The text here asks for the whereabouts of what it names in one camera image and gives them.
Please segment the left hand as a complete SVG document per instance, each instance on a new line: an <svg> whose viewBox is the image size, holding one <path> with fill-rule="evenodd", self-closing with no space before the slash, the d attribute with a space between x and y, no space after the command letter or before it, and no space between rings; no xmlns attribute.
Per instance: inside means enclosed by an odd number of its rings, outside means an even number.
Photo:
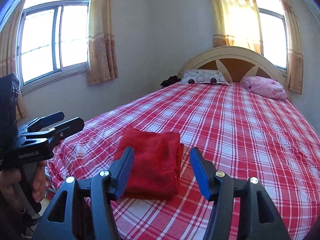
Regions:
<svg viewBox="0 0 320 240"><path fill-rule="evenodd" d="M46 166L45 161L40 161L37 163L37 169L31 188L33 189L33 198L39 203L44 198L46 191L46 175L44 172L44 167ZM13 183L18 183L21 181L21 173L18 169L1 171L1 193L4 199L18 209L21 204L16 195L12 185Z"/></svg>

